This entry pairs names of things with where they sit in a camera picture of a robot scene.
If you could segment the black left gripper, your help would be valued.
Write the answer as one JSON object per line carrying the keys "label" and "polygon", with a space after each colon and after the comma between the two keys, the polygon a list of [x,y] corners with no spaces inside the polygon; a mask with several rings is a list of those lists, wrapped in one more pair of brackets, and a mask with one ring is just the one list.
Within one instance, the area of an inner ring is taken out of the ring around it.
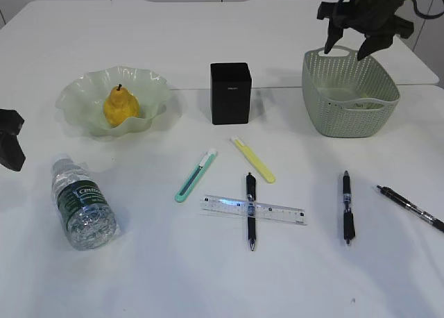
{"label": "black left gripper", "polygon": [[0,109],[1,165],[12,171],[21,171],[26,159],[16,137],[24,122],[16,110]]}

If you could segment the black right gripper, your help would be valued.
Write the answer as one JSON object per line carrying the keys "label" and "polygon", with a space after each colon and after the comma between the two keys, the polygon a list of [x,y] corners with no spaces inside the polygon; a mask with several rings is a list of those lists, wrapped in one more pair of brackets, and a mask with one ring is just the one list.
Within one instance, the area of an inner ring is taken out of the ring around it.
{"label": "black right gripper", "polygon": [[337,0],[321,2],[317,18],[328,19],[324,53],[329,53],[343,37],[343,31],[352,28],[365,36],[357,52],[357,60],[389,48],[394,35],[411,36],[413,22],[396,15],[406,0]]}

